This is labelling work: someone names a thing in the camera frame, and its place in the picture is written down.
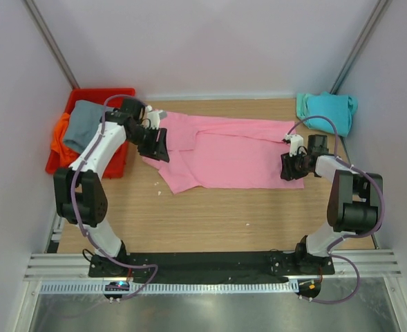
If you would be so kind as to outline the pink t shirt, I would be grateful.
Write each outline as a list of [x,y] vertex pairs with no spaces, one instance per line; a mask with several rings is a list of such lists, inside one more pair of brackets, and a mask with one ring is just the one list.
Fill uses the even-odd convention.
[[167,112],[169,162],[143,158],[174,194],[209,189],[302,189],[302,180],[281,179],[283,142],[292,121],[191,116]]

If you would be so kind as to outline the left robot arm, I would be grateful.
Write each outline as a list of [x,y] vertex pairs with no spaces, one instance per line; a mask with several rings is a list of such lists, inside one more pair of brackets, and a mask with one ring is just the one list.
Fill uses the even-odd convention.
[[56,210],[76,225],[95,249],[95,257],[112,276],[131,269],[124,242],[107,220],[108,200],[102,186],[104,171],[114,153],[125,142],[138,148],[139,155],[169,162],[167,129],[160,126],[166,116],[137,98],[120,94],[120,107],[110,109],[111,96],[101,105],[95,133],[85,150],[68,167],[53,175]]

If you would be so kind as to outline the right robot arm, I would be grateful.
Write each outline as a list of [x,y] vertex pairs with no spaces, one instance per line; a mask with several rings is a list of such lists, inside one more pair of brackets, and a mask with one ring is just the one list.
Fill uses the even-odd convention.
[[281,179],[295,181],[309,174],[326,178],[331,184],[326,222],[304,236],[292,253],[297,271],[314,274],[332,263],[330,254],[346,239],[367,237],[381,217],[383,179],[362,174],[328,149],[325,135],[308,136],[307,146],[298,134],[287,134],[290,150],[281,155]]

